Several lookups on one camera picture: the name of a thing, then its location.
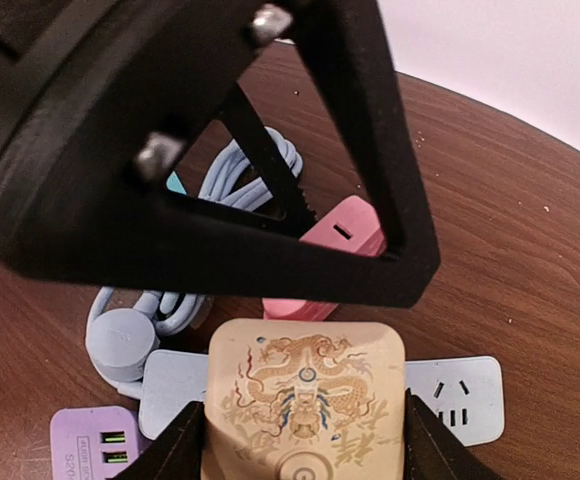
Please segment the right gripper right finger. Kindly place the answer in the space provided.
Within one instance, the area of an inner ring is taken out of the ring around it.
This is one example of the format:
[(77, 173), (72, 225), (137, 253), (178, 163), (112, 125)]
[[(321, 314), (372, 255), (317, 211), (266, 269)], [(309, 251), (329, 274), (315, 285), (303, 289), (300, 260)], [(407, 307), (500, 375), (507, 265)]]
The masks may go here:
[(503, 479), (464, 447), (410, 389), (405, 393), (404, 441), (404, 479)]

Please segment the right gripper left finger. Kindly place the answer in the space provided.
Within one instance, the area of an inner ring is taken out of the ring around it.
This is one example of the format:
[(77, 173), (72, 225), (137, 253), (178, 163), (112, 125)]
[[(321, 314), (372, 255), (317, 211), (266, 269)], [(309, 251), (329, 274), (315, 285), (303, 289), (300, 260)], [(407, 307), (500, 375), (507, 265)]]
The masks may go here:
[(199, 480), (204, 441), (204, 404), (189, 402), (114, 480)]

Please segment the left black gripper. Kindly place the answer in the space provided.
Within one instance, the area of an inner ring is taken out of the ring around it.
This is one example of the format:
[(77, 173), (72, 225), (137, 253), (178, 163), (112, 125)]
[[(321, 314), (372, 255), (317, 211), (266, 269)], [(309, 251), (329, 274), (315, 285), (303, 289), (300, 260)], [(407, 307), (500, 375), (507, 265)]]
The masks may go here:
[(157, 191), (133, 158), (196, 138), (249, 66), (246, 1), (72, 1), (0, 53), (0, 261), (13, 270), (239, 268), (250, 221)]

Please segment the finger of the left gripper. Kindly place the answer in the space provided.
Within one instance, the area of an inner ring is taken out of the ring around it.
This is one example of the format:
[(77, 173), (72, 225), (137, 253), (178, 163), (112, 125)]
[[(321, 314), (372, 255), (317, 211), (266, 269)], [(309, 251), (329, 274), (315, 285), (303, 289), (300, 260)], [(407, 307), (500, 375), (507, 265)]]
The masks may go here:
[(281, 147), (267, 131), (242, 88), (236, 84), (224, 101), (219, 118), (254, 166), (284, 216), (280, 232), (299, 238), (315, 223), (298, 177), (282, 157)]
[(139, 285), (191, 293), (409, 307), (441, 257), (378, 5), (289, 2), (290, 29), (354, 162), (387, 243), (347, 254), (232, 221), (227, 208), (164, 197)]

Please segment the blue-grey power strip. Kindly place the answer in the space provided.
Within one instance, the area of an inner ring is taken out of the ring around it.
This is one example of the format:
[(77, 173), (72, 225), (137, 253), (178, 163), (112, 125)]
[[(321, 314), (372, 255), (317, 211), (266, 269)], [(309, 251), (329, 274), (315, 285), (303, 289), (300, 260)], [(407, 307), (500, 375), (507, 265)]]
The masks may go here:
[[(205, 354), (165, 349), (151, 353), (139, 401), (142, 434), (156, 439), (189, 402), (203, 400), (207, 375)], [(463, 445), (482, 445), (502, 436), (503, 377), (494, 357), (408, 361), (406, 383)]]

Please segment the purple power strip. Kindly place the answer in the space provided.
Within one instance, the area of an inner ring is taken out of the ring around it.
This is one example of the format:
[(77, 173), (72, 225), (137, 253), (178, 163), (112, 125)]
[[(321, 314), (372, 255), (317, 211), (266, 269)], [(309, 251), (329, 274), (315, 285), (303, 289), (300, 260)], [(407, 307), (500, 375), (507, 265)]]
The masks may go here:
[(124, 407), (61, 409), (50, 421), (52, 478), (112, 479), (150, 445), (137, 414)]

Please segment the pink cube socket adapter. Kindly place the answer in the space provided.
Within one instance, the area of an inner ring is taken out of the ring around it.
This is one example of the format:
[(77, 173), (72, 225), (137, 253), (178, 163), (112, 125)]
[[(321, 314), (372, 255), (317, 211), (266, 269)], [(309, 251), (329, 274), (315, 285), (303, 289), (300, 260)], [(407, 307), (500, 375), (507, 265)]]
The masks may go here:
[[(301, 238), (301, 241), (367, 257), (386, 249), (386, 240), (373, 206), (351, 195), (338, 203)], [(323, 321), (337, 303), (313, 300), (263, 298), (266, 320)]]

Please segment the beige cube socket adapter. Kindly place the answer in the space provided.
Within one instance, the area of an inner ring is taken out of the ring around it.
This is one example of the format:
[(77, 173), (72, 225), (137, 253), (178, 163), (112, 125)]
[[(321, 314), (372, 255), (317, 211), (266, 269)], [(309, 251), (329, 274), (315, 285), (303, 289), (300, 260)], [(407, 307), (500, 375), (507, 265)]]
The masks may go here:
[(372, 322), (234, 319), (213, 334), (205, 479), (400, 479), (405, 350)]

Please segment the teal power strip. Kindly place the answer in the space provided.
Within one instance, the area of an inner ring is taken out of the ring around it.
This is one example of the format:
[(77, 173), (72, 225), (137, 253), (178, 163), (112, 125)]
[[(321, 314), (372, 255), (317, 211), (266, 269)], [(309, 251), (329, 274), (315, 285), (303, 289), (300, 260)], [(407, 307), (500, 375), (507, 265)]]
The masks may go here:
[(181, 195), (187, 194), (187, 191), (176, 172), (172, 172), (169, 175), (169, 177), (166, 180), (166, 187), (169, 191), (173, 193)]

